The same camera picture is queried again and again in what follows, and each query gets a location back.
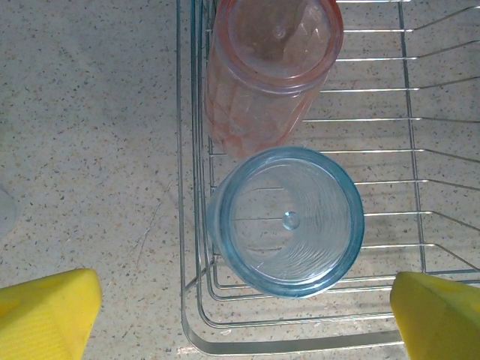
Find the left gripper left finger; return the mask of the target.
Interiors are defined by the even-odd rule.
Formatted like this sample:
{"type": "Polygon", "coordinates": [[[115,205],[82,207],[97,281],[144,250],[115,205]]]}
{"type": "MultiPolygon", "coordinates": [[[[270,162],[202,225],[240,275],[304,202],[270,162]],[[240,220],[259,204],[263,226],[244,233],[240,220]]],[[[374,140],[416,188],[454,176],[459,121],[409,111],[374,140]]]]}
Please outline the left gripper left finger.
{"type": "Polygon", "coordinates": [[[101,302],[91,268],[2,288],[1,358],[81,359],[101,302]]]}

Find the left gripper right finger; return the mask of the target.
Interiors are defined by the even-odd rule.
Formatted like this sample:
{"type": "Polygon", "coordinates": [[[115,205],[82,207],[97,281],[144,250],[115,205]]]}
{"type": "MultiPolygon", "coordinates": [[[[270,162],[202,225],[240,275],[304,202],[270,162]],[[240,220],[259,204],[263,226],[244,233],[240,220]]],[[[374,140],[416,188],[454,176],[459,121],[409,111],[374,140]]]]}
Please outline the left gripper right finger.
{"type": "Polygon", "coordinates": [[[410,359],[479,358],[478,287],[400,272],[390,305],[410,359]]]}

